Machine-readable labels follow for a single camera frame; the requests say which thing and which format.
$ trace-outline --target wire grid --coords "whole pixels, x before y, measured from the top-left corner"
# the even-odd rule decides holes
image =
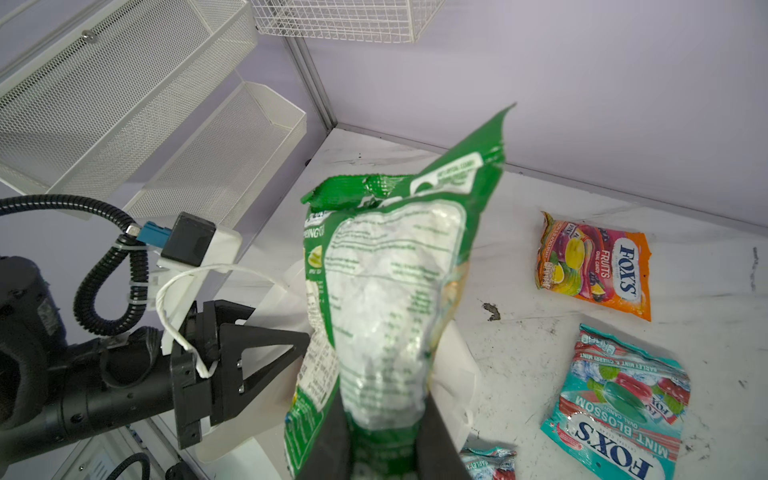
[[[259,32],[286,37],[414,42],[445,0],[251,0]]]
[[[0,97],[0,179],[106,200],[253,49],[244,5],[126,2]]]
[[[304,112],[261,87],[242,84],[125,210],[166,227],[182,211],[235,227],[306,133]]]

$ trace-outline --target white cable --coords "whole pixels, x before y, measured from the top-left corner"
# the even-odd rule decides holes
[[[197,370],[197,374],[200,375],[203,379],[209,379],[214,372],[216,371],[216,365],[218,364],[218,361],[214,362],[214,364],[210,367],[210,371],[205,366],[205,363],[203,363],[203,360],[200,357],[200,354],[197,352],[197,349],[192,346],[191,343],[187,341],[187,339],[184,338],[181,333],[168,322],[168,318],[165,315],[165,293],[168,291],[171,285],[176,283],[179,279],[182,279],[189,275],[194,275],[195,273],[200,272],[209,272],[211,270],[227,270],[227,271],[234,271],[234,272],[243,272],[243,273],[250,273],[251,275],[260,276],[266,280],[269,280],[270,282],[274,283],[275,285],[279,285],[285,290],[288,290],[288,284],[283,282],[282,280],[275,280],[272,278],[271,275],[260,272],[258,270],[253,270],[250,268],[247,268],[245,266],[235,265],[232,263],[214,263],[212,265],[205,265],[205,266],[198,266],[196,268],[193,268],[191,270],[187,270],[186,272],[179,273],[178,275],[174,276],[170,280],[167,281],[165,285],[163,285],[162,288],[157,292],[157,297],[155,298],[155,305],[157,307],[157,316],[160,317],[160,323],[162,323],[163,328],[165,328],[165,331],[168,332],[168,334],[173,337],[174,340],[176,340],[179,345],[184,348],[184,350],[188,352],[194,353],[195,356],[195,369]]]

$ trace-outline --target snack package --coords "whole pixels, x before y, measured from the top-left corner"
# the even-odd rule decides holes
[[[472,480],[515,480],[515,453],[511,450],[462,449],[458,455]]]
[[[645,235],[554,220],[544,212],[536,286],[650,322]]]
[[[541,430],[605,480],[671,480],[690,400],[672,359],[581,325],[552,417]]]
[[[355,477],[415,471],[432,357],[461,298],[480,213],[502,176],[506,111],[416,175],[332,177],[307,194],[307,312],[315,329],[286,416],[300,472],[331,399]]]

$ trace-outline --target marble surface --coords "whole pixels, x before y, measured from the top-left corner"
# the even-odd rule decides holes
[[[437,155],[334,130],[241,263],[280,275],[302,255],[300,198],[340,174],[410,174]],[[537,290],[542,215],[648,235],[654,321]],[[768,468],[768,238],[506,173],[483,215],[455,319],[483,375],[469,441],[515,445],[519,478],[593,479],[539,425],[570,364],[578,324],[674,352],[691,378],[676,479],[762,478]],[[271,287],[233,274],[217,298],[257,305]],[[498,307],[489,322],[483,303]]]

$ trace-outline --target white metal mesh tray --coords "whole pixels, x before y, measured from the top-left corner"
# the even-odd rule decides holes
[[[243,82],[125,210],[164,227],[185,211],[233,228],[305,133],[301,109]]]
[[[445,0],[251,0],[261,33],[407,43],[419,40]]]
[[[256,46],[247,0],[116,0],[0,84],[0,180],[106,200]]]

